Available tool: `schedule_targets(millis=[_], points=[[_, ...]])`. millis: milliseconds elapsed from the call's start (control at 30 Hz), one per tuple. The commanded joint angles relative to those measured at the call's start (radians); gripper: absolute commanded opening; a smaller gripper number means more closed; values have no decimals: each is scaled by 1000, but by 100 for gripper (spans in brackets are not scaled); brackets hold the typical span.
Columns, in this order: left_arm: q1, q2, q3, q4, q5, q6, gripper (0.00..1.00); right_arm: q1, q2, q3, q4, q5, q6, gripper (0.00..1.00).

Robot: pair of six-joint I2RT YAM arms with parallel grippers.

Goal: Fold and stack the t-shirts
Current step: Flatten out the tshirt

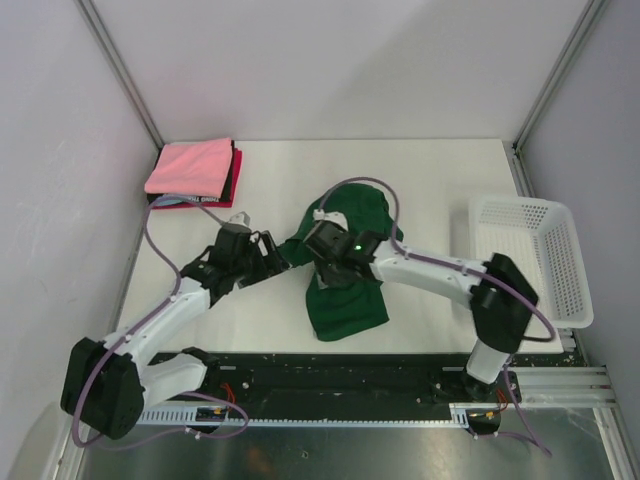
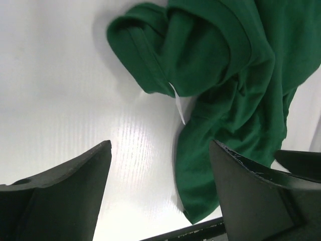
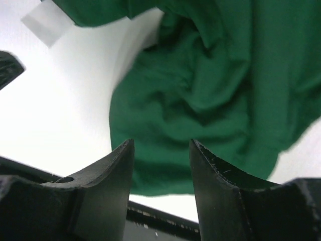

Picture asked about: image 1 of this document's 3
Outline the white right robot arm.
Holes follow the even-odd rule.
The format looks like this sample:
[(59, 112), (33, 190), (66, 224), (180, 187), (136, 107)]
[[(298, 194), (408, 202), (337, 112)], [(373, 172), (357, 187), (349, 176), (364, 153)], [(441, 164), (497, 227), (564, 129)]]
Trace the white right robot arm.
[(499, 253), (484, 262), (429, 256), (389, 235), (354, 235), (328, 220), (317, 222), (303, 245), (328, 287), (360, 280), (400, 284), (469, 310), (476, 341), (454, 387), (473, 401), (484, 401), (496, 391), (504, 365), (525, 340), (539, 301), (513, 260)]

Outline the green t shirt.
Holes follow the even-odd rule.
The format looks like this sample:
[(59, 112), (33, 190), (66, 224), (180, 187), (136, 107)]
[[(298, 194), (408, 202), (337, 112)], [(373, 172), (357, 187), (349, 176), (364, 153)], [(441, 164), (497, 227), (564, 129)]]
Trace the green t shirt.
[[(361, 183), (342, 185), (327, 201), (318, 198), (309, 205), (296, 233), (278, 246), (292, 267), (314, 260), (303, 240), (313, 226), (313, 212), (320, 206), (328, 212), (344, 214), (349, 231), (354, 234), (362, 231), (391, 234), (393, 221), (384, 193)], [(315, 336), (323, 342), (341, 340), (389, 321), (381, 284), (369, 280), (322, 288), (314, 274), (306, 290), (306, 308)]]

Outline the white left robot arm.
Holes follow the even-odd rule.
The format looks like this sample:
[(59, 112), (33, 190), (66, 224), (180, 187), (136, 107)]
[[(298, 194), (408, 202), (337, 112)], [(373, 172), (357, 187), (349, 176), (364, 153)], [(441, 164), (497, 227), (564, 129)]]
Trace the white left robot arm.
[(99, 437), (128, 434), (148, 408), (178, 395), (207, 400), (221, 387), (208, 353), (189, 347), (172, 359), (153, 359), (184, 326), (236, 288), (245, 288), (288, 269), (268, 231), (226, 222), (213, 244), (178, 270), (168, 296), (137, 323), (101, 340), (85, 337), (71, 349), (61, 409), (72, 418), (74, 442), (87, 447), (81, 425)]

